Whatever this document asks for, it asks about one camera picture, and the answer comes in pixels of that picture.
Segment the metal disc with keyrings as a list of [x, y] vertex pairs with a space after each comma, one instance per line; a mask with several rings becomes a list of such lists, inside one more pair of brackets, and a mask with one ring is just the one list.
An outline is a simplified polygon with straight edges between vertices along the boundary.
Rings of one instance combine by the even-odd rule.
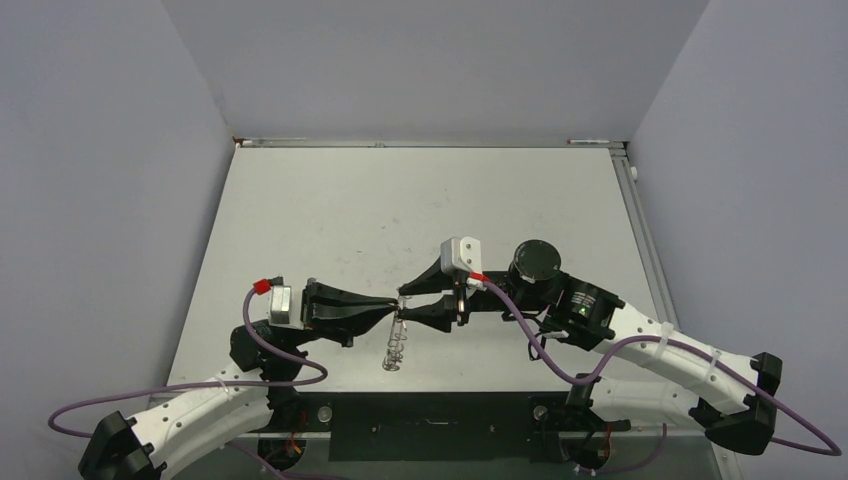
[[392, 318], [386, 352], [382, 361], [382, 368], [387, 372], [398, 371], [403, 363], [408, 328], [405, 320], [400, 318], [400, 311], [406, 307], [408, 299], [408, 296], [398, 297], [398, 306]]

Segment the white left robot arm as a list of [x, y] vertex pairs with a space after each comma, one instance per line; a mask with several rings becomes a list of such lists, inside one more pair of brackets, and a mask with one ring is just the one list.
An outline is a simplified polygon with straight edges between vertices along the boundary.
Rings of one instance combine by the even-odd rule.
[[398, 309], [393, 298], [356, 294], [311, 282], [303, 290], [303, 325], [253, 322], [251, 301], [289, 297], [280, 277], [253, 284], [242, 306], [243, 323], [230, 335], [229, 363], [204, 382], [172, 386], [174, 397], [129, 417], [113, 412], [95, 427], [78, 464], [85, 479], [170, 479], [244, 433], [296, 421], [299, 387], [325, 380], [326, 367], [300, 346], [329, 340], [350, 347]]

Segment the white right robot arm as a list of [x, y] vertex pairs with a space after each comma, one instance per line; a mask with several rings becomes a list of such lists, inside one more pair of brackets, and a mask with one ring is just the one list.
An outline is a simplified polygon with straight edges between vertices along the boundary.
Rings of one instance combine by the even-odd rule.
[[[444, 333], [474, 313], [497, 312], [517, 322], [529, 357], [568, 383], [565, 414], [579, 428], [625, 421], [669, 424], [701, 431], [736, 453], [765, 451], [776, 426], [772, 399], [782, 375], [778, 357], [726, 353], [697, 341], [565, 273], [561, 265], [552, 244], [531, 239], [516, 248], [506, 270], [486, 271], [480, 242], [453, 237], [424, 273], [399, 289], [404, 298], [439, 294], [440, 300], [404, 307], [399, 316]], [[569, 374], [547, 351], [551, 341], [597, 353], [603, 362], [625, 360], [655, 380], [614, 380], [600, 367]]]

